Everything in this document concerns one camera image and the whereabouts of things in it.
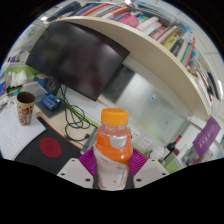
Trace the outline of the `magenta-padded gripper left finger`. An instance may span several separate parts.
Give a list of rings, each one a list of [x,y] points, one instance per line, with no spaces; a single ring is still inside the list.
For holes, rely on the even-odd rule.
[[[80,187],[92,189],[97,171],[94,150],[90,149],[80,158],[71,158],[58,172],[58,176]]]

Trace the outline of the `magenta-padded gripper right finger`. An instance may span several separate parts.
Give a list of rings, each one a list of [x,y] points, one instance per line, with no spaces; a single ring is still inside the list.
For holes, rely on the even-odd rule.
[[[129,161],[129,170],[134,188],[144,187],[169,175],[158,160],[148,159],[136,149]]]

